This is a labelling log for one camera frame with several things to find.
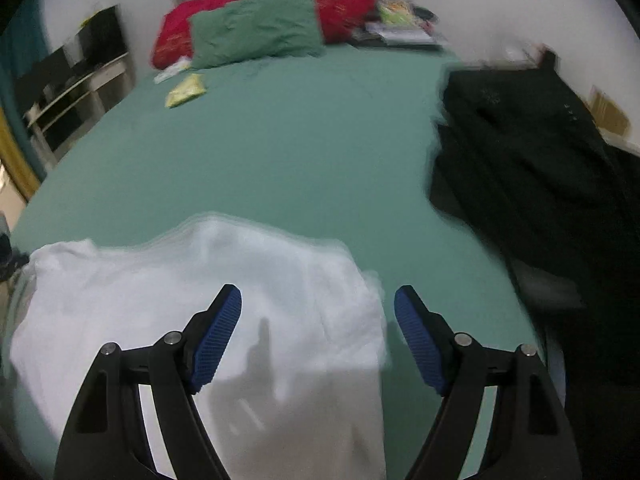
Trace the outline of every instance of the snack package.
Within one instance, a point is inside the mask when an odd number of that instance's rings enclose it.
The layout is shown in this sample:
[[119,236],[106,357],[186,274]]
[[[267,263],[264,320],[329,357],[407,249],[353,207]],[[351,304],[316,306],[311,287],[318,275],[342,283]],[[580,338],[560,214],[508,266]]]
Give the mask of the snack package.
[[384,25],[415,25],[415,16],[408,0],[378,0],[378,10]]
[[167,94],[164,106],[173,108],[174,106],[181,105],[204,94],[206,91],[200,79],[200,74],[188,75],[177,87]]

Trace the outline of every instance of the bed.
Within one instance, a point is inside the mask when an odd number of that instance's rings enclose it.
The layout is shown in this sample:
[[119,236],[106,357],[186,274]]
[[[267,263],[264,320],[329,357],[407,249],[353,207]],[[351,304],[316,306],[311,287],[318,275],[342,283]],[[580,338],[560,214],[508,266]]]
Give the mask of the bed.
[[[44,181],[12,241],[23,251],[91,238],[151,240],[207,211],[311,238],[336,238],[385,290],[382,371],[390,480],[404,478],[438,409],[396,325],[392,297],[411,283],[453,330],[485,346],[536,343],[502,262],[425,196],[447,52],[329,46],[322,57],[265,58],[200,70],[207,93],[164,108],[175,85],[151,78],[109,111]],[[483,401],[463,476],[484,451],[493,396]],[[40,471],[57,443],[20,384],[17,434]]]

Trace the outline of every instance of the gray curtain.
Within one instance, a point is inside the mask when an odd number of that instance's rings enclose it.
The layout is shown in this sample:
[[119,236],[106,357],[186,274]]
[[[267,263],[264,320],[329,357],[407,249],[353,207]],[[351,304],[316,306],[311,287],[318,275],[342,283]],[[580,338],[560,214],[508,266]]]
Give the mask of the gray curtain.
[[46,176],[15,104],[14,80],[49,53],[42,31],[40,0],[23,0],[0,35],[0,105],[25,160],[36,176]]

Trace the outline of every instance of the plastic bag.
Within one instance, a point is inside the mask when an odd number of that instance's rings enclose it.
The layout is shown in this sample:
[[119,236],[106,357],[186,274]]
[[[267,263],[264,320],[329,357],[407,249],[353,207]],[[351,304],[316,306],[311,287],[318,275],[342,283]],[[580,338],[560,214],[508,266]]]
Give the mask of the plastic bag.
[[200,79],[200,74],[188,75],[177,87],[167,94],[164,106],[173,108],[191,99],[195,99],[206,91]]
[[154,77],[154,83],[158,84],[162,81],[173,77],[174,75],[178,75],[180,72],[184,72],[191,68],[191,59],[186,56],[182,56],[178,61],[174,64],[169,65],[167,68],[159,72]]
[[380,20],[385,25],[415,25],[415,16],[408,0],[378,0]]

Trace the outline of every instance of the white towel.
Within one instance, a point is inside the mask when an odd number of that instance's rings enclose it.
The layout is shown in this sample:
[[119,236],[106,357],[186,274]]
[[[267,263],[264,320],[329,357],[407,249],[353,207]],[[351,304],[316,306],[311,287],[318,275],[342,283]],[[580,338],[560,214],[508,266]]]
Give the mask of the white towel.
[[[233,283],[240,320],[194,398],[232,480],[385,477],[381,288],[339,243],[212,215],[136,248],[60,242],[30,265],[36,292],[10,356],[58,439],[103,343],[151,345]],[[156,466],[172,476],[142,393]]]

